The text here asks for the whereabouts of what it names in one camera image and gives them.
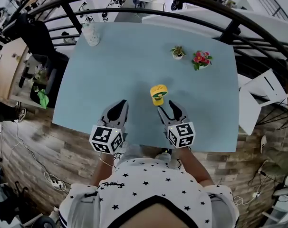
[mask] forearm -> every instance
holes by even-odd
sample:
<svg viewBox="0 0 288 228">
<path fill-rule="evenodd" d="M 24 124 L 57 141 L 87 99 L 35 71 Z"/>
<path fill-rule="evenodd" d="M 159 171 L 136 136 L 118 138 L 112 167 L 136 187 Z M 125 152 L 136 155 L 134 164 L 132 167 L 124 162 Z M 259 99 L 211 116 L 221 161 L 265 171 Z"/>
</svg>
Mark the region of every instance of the forearm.
<svg viewBox="0 0 288 228">
<path fill-rule="evenodd" d="M 178 149 L 178 152 L 180 160 L 187 173 L 191 174 L 196 179 L 196 181 L 198 183 L 201 183 L 203 186 L 213 184 L 211 176 L 209 175 L 205 167 L 192 154 L 189 148 L 180 148 Z"/>
<path fill-rule="evenodd" d="M 101 159 L 107 164 L 103 163 L 100 159 L 92 175 L 90 185 L 98 186 L 101 180 L 105 180 L 112 174 L 112 166 L 114 164 L 114 156 L 111 154 L 101 154 Z"/>
</svg>

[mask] potted plant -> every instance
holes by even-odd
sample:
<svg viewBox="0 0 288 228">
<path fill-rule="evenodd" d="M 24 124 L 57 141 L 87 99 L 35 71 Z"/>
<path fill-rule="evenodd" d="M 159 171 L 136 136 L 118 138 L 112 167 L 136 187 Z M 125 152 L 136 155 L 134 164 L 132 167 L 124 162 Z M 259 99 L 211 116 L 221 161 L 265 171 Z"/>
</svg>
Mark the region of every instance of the potted plant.
<svg viewBox="0 0 288 228">
<path fill-rule="evenodd" d="M 209 52 L 197 51 L 193 55 L 194 59 L 192 60 L 192 63 L 196 71 L 211 65 L 212 56 Z"/>
<path fill-rule="evenodd" d="M 175 46 L 171 51 L 173 52 L 173 58 L 177 60 L 182 59 L 186 55 L 182 46 Z"/>
</svg>

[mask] white cube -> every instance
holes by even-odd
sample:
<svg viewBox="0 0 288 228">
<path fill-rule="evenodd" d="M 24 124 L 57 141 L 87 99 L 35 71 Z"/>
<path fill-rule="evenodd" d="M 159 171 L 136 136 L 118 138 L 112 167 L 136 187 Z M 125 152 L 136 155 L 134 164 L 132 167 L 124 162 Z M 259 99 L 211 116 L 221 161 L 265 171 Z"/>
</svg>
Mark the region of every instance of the white cube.
<svg viewBox="0 0 288 228">
<path fill-rule="evenodd" d="M 169 126 L 167 138 L 175 148 L 191 146 L 195 139 L 196 132 L 192 122 Z"/>
<path fill-rule="evenodd" d="M 97 152 L 114 154 L 123 143 L 122 131 L 118 128 L 93 125 L 89 142 Z"/>
</svg>

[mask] white t-shirt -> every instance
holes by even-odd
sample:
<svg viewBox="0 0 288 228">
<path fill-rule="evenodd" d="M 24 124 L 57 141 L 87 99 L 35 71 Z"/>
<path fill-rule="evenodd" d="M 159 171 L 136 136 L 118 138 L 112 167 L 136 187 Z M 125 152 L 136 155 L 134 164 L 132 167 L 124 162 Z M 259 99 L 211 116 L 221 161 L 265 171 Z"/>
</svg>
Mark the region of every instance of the white t-shirt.
<svg viewBox="0 0 288 228">
<path fill-rule="evenodd" d="M 239 217 L 230 188 L 203 187 L 164 161 L 137 158 L 123 162 L 98 187 L 73 184 L 60 205 L 60 220 L 69 228 L 120 227 L 156 203 L 192 228 L 234 228 Z"/>
</svg>

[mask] yellow object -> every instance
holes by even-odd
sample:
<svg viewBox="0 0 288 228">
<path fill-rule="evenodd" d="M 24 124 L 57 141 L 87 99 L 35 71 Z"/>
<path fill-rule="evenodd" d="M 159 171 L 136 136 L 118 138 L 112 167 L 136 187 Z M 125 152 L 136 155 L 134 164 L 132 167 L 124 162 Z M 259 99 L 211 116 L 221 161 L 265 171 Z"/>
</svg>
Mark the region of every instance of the yellow object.
<svg viewBox="0 0 288 228">
<path fill-rule="evenodd" d="M 163 96 L 167 94 L 165 85 L 156 85 L 150 89 L 150 95 L 153 98 L 154 105 L 162 105 L 164 103 Z"/>
</svg>

